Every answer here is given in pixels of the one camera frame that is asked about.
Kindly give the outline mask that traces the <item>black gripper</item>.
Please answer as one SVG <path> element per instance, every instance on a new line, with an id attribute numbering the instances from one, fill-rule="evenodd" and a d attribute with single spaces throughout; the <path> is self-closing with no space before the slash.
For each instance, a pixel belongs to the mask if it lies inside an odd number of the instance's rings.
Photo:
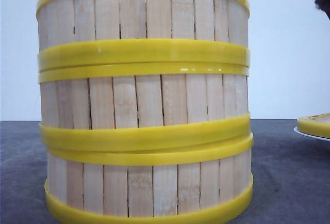
<path id="1" fill-rule="evenodd" d="M 315 0 L 315 5 L 318 9 L 324 11 L 330 19 L 330 0 Z"/>

